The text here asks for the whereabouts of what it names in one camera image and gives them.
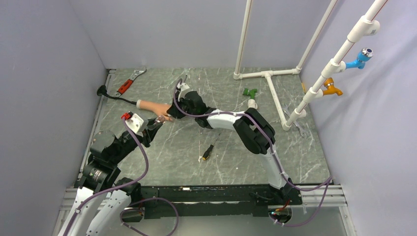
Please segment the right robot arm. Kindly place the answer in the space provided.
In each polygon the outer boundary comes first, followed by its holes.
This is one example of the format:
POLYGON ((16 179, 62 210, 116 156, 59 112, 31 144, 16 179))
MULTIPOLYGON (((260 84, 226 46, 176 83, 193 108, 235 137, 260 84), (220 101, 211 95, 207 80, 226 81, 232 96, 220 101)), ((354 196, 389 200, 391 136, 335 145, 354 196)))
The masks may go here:
POLYGON ((277 204, 283 204, 290 198, 292 182, 278 160, 275 130, 256 109, 249 108, 237 113, 226 112, 207 106, 196 91, 188 92, 182 98, 177 91, 167 113, 178 119, 185 116, 193 117, 202 128, 236 131, 244 146, 260 157, 268 176, 272 200, 277 204))

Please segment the red glitter nail polish bottle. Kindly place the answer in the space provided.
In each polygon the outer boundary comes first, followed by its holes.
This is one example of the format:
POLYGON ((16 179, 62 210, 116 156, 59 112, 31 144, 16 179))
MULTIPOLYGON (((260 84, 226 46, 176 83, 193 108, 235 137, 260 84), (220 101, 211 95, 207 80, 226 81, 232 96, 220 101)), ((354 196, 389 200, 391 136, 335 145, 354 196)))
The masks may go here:
POLYGON ((166 121, 165 117, 163 115, 160 115, 155 119, 154 123, 160 124, 160 123, 164 123, 165 121, 166 121))

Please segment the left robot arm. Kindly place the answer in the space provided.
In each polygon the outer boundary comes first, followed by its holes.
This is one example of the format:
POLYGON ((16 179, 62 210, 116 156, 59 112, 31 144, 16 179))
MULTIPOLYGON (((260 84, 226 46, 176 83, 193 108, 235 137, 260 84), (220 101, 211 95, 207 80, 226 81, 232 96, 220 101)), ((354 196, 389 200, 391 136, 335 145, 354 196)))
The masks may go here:
POLYGON ((88 164, 83 168, 70 213, 60 236, 103 236, 128 206, 143 198, 137 180, 118 179, 118 164, 136 147, 150 147, 162 116, 144 119, 137 114, 122 117, 127 130, 120 137, 111 131, 98 132, 90 147, 88 164))

